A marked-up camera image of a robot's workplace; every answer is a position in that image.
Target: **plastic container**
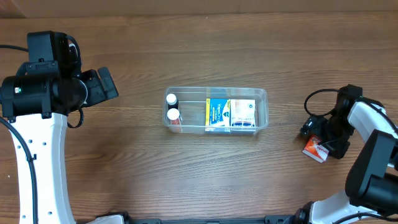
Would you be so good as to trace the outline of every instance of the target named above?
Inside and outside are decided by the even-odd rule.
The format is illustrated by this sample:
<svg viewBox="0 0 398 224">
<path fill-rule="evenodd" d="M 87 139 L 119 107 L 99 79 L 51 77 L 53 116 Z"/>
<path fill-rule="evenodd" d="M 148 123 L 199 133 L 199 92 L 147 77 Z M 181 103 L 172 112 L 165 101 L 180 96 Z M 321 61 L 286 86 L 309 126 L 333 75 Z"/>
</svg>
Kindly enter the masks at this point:
<svg viewBox="0 0 398 224">
<path fill-rule="evenodd" d="M 166 96 L 173 93 L 178 101 L 181 114 L 181 125 L 171 124 L 167 118 Z M 256 126 L 250 127 L 219 127 L 215 131 L 206 131 L 206 99 L 222 98 L 236 100 L 255 100 Z M 230 88 L 230 87 L 195 87 L 171 86 L 165 90 L 163 105 L 163 124 L 175 133 L 192 134 L 257 134 L 268 126 L 268 100 L 267 92 L 260 88 Z"/>
</svg>

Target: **white bottle cap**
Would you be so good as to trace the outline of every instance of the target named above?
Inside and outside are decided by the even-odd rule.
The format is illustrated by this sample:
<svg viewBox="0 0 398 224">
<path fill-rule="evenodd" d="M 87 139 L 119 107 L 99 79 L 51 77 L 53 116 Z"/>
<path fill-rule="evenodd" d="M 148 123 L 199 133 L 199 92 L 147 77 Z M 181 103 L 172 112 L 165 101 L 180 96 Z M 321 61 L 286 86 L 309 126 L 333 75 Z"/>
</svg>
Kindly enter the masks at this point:
<svg viewBox="0 0 398 224">
<path fill-rule="evenodd" d="M 177 102 L 177 97 L 173 93 L 170 93 L 166 96 L 166 101 L 169 105 L 174 105 Z"/>
<path fill-rule="evenodd" d="M 169 109 L 169 111 L 167 112 L 167 117 L 171 121 L 174 121 L 180 117 L 180 112 L 175 108 Z"/>
</svg>

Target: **wood grain surface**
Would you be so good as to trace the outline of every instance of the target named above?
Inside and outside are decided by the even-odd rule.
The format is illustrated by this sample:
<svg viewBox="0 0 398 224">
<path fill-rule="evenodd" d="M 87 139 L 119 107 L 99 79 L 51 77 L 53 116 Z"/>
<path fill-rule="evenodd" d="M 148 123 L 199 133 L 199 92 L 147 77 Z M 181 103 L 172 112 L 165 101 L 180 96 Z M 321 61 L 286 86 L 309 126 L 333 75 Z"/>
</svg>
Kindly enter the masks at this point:
<svg viewBox="0 0 398 224">
<path fill-rule="evenodd" d="M 0 9 L 2 1 L 26 18 L 398 10 L 398 0 L 0 0 Z"/>
<path fill-rule="evenodd" d="M 0 18 L 25 18 L 12 0 L 0 0 Z"/>
<path fill-rule="evenodd" d="M 119 90 L 67 132 L 76 220 L 121 210 L 165 220 L 294 213 L 344 189 L 363 147 L 355 133 L 341 160 L 302 154 L 309 93 L 358 85 L 398 121 L 398 12 L 3 19 L 0 29 L 0 43 L 23 47 L 28 32 L 74 36 L 83 69 L 109 67 Z M 27 59 L 1 49 L 0 79 Z M 171 85 L 263 88 L 269 127 L 254 137 L 172 134 L 162 124 Z M 328 111 L 335 97 L 316 96 L 309 108 Z M 16 156 L 5 128 L 0 138 L 0 223 L 18 223 Z"/>
</svg>

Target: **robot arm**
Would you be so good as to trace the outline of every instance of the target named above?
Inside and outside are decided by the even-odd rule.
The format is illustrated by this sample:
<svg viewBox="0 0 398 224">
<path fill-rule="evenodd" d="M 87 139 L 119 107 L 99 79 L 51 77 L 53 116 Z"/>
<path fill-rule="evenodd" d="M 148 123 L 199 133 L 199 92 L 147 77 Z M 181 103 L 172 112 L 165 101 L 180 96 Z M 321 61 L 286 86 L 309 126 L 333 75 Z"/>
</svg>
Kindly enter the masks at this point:
<svg viewBox="0 0 398 224">
<path fill-rule="evenodd" d="M 34 32 L 27 35 L 27 42 L 29 62 L 21 65 L 16 76 L 5 78 L 0 88 L 2 115 L 32 155 L 27 158 L 26 147 L 13 134 L 20 223 L 75 223 L 65 173 L 65 134 L 67 126 L 72 128 L 67 116 L 78 110 L 81 125 L 82 108 L 119 93 L 106 67 L 98 70 L 99 75 L 95 70 L 81 72 L 80 49 L 73 37 L 60 32 Z"/>
<path fill-rule="evenodd" d="M 397 168 L 398 135 L 381 114 L 386 111 L 379 102 L 355 100 L 362 99 L 360 87 L 348 85 L 340 90 L 344 92 L 339 93 L 331 118 L 311 116 L 301 133 L 322 136 L 324 146 L 337 159 L 344 156 L 354 129 L 365 146 L 347 176 L 345 191 L 302 208 L 306 218 L 296 223 L 340 223 L 342 218 L 354 216 L 341 222 L 345 224 L 359 220 L 355 217 L 359 213 L 384 217 L 398 213 L 398 178 L 386 173 L 387 166 Z"/>
<path fill-rule="evenodd" d="M 40 223 L 75 223 L 69 205 L 65 172 L 65 134 L 67 117 L 52 113 L 42 119 L 41 114 L 18 116 L 12 125 L 18 130 L 35 158 L 37 179 L 38 218 Z M 12 135 L 17 155 L 20 198 L 20 224 L 32 223 L 32 183 L 29 166 L 21 144 Z"/>
</svg>

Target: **red and white box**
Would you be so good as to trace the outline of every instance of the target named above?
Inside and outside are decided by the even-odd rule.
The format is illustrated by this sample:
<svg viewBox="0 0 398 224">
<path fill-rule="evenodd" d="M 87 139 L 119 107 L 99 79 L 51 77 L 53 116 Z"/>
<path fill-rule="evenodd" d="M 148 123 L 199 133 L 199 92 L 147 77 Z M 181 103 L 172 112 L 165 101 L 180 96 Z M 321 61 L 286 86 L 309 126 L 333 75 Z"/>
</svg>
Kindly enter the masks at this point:
<svg viewBox="0 0 398 224">
<path fill-rule="evenodd" d="M 304 147 L 303 153 L 307 156 L 315 159 L 318 162 L 325 162 L 329 155 L 329 150 L 325 147 L 320 146 L 319 142 L 321 141 L 320 138 L 313 135 L 311 136 L 310 140 L 308 141 L 307 145 Z"/>
</svg>

